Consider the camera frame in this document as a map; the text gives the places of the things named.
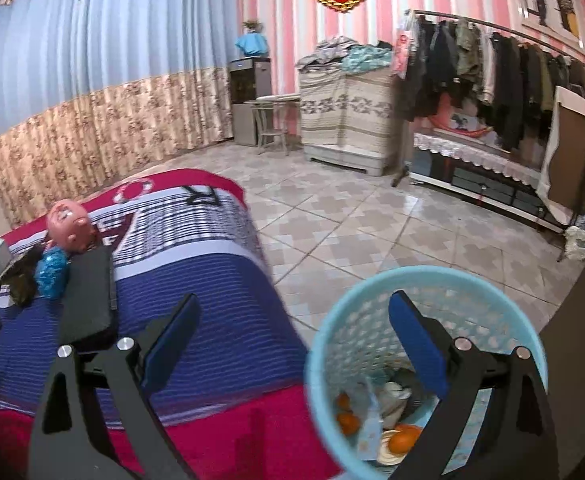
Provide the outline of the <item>blue plastic bag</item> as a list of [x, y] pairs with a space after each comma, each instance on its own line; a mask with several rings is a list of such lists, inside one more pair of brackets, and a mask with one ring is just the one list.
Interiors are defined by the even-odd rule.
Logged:
[[46, 249], [34, 272], [38, 294], [46, 299], [60, 299], [69, 275], [69, 257], [59, 247]]

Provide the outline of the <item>whole orange fruit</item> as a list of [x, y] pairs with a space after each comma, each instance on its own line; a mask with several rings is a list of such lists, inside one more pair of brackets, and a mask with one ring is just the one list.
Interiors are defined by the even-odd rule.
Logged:
[[422, 429], [415, 425], [399, 424], [388, 441], [388, 450], [393, 455], [405, 455], [416, 444]]

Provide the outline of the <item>cream round bowl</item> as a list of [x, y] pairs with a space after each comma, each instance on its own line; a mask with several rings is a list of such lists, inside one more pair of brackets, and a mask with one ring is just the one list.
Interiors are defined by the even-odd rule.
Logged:
[[397, 466], [403, 462], [405, 453], [390, 450], [390, 441], [397, 434], [396, 430], [387, 430], [381, 434], [376, 462], [381, 466]]

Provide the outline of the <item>white paper wrapper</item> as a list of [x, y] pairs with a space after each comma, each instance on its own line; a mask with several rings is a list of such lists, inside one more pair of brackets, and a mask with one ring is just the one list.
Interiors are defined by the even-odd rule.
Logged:
[[381, 442], [380, 405], [376, 396], [373, 382], [369, 377], [364, 378], [358, 390], [357, 412], [361, 419], [361, 428], [358, 430], [356, 454], [364, 462], [374, 462], [377, 458]]

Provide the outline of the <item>black flat case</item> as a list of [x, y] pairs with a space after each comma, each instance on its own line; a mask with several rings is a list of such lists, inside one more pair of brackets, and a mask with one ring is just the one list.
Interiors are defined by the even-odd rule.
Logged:
[[59, 344], [79, 352], [108, 349], [118, 332], [114, 265], [108, 246], [72, 258], [69, 279], [61, 298]]

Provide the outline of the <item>striped blue red bedspread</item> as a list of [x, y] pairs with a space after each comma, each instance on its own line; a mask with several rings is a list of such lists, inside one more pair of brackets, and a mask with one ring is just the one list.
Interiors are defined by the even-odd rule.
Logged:
[[332, 479], [242, 188], [155, 174], [4, 235], [0, 479]]

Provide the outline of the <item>light blue laundry basket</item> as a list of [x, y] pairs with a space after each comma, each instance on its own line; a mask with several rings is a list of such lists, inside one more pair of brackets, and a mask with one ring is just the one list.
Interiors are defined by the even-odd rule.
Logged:
[[479, 349], [510, 353], [527, 347], [539, 376], [547, 359], [535, 327], [501, 289], [478, 276], [443, 266], [404, 266], [356, 284], [324, 319], [305, 367], [305, 393], [314, 427], [348, 479], [387, 479], [391, 468], [360, 460], [355, 441], [344, 437], [335, 399], [359, 380], [381, 385], [385, 370], [409, 362], [389, 322], [389, 300], [404, 290], [421, 314], [438, 320], [452, 337]]

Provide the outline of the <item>blue and floral curtain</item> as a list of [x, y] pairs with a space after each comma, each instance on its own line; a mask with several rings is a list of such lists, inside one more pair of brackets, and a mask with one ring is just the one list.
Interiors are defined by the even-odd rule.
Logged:
[[0, 0], [7, 221], [229, 139], [236, 3]]

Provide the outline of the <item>low tv cabinet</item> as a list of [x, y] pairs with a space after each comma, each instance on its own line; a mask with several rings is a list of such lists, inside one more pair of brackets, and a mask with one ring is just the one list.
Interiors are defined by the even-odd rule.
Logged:
[[541, 170], [510, 153], [447, 132], [414, 134], [411, 178], [556, 233], [563, 226], [536, 194]]

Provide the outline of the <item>brown board with white edge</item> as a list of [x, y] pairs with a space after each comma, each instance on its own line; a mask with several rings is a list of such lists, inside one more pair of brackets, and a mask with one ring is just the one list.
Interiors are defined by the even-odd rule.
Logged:
[[536, 194], [562, 226], [585, 213], [585, 99], [563, 87], [555, 92]]

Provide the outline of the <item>grey water dispenser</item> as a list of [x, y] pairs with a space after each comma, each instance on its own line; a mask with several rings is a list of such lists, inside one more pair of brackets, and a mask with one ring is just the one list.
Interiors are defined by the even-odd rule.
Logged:
[[232, 104], [233, 136], [236, 144], [256, 146], [258, 133], [252, 104], [272, 93], [271, 60], [238, 58], [228, 65], [230, 104]]

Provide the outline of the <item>patterned cloth covered cabinet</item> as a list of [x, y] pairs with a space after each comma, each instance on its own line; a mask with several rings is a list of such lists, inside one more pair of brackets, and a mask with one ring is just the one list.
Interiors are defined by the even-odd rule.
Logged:
[[307, 159], [382, 176], [397, 151], [391, 70], [302, 74], [300, 119]]

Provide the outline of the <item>blue cloth covered bottle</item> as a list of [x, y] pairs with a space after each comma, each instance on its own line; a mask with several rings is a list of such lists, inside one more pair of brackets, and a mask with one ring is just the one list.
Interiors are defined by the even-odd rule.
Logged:
[[235, 41], [235, 47], [245, 58], [267, 58], [268, 40], [260, 32], [247, 32]]

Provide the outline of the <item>clothes rack with garments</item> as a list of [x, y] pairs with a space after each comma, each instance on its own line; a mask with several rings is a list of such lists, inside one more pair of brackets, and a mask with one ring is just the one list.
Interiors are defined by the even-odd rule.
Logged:
[[539, 180], [559, 89], [585, 99], [585, 64], [574, 56], [456, 14], [407, 10], [392, 68], [418, 151], [525, 185]]

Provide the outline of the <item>pile of folded clothes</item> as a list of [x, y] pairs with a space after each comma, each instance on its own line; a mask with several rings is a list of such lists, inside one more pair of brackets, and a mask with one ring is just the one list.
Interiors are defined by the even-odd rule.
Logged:
[[390, 66], [392, 46], [385, 41], [378, 44], [359, 44], [346, 36], [321, 41], [311, 54], [295, 64], [300, 73], [341, 70], [347, 74], [364, 74]]

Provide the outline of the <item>framed couple picture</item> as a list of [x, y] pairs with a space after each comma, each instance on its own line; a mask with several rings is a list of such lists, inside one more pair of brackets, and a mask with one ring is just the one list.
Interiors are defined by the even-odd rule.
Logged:
[[577, 0], [521, 0], [522, 25], [585, 54]]

